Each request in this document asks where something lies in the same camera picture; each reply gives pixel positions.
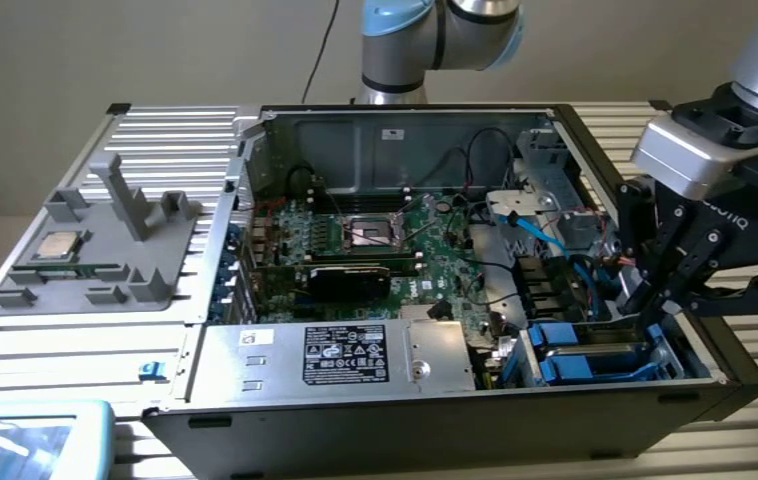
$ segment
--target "gray plastic stand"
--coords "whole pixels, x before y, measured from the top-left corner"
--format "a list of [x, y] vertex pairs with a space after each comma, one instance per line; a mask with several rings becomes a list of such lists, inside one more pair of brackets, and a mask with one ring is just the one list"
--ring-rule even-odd
[[[200, 205], [184, 192], [145, 201], [141, 190], [127, 186], [120, 164], [111, 152], [89, 162], [111, 204], [89, 204], [76, 189], [51, 193], [49, 216], [0, 286], [0, 316], [155, 311], [169, 305]], [[57, 250], [47, 249], [52, 256], [39, 253], [57, 232], [51, 237]], [[61, 255], [65, 246], [71, 250]]]

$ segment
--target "power supply label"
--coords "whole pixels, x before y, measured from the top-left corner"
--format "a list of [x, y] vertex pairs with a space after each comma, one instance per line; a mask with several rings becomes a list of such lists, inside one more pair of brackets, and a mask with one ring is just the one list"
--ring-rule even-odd
[[384, 325], [304, 329], [304, 369], [308, 385], [388, 381]]

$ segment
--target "green circuit board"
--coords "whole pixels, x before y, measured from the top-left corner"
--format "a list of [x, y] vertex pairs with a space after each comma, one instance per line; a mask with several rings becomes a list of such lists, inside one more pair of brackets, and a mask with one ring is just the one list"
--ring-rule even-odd
[[[464, 223], [464, 215], [436, 211], [436, 203], [450, 200], [440, 195], [424, 197], [392, 217], [399, 229], [394, 247], [352, 245], [359, 238], [344, 231], [344, 225], [355, 225], [347, 222], [388, 222], [394, 212], [357, 215], [352, 220], [347, 215], [313, 213], [301, 201], [260, 210], [252, 231], [259, 323], [426, 318], [426, 310], [446, 300], [466, 336], [491, 341], [480, 334], [488, 309], [476, 305], [486, 295], [478, 288], [468, 289], [480, 270], [462, 259], [472, 252], [452, 249], [444, 240], [444, 232], [460, 232]], [[307, 275], [317, 267], [339, 265], [394, 267], [406, 274], [391, 277], [390, 294], [383, 299], [315, 303], [305, 288]]]

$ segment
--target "white wall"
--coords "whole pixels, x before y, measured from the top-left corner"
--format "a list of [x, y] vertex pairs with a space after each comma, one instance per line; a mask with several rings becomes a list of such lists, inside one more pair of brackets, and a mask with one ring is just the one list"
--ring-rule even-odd
[[[360, 78], [341, 0], [309, 101]], [[0, 215], [32, 214], [116, 101], [296, 102], [331, 0], [0, 0]], [[432, 101], [684, 100], [726, 80], [758, 0], [526, 0], [502, 70], [436, 72]]]

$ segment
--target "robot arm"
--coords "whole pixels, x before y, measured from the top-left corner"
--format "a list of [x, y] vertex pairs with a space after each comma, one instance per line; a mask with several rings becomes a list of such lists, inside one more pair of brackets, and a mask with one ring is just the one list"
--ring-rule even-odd
[[758, 30], [735, 81], [648, 124], [632, 161], [648, 175], [618, 196], [623, 251], [642, 276], [623, 313], [642, 323], [679, 308], [756, 315], [758, 276], [739, 290], [704, 282], [758, 265]]
[[520, 0], [364, 0], [357, 103], [426, 103], [427, 70], [484, 70], [522, 36]]

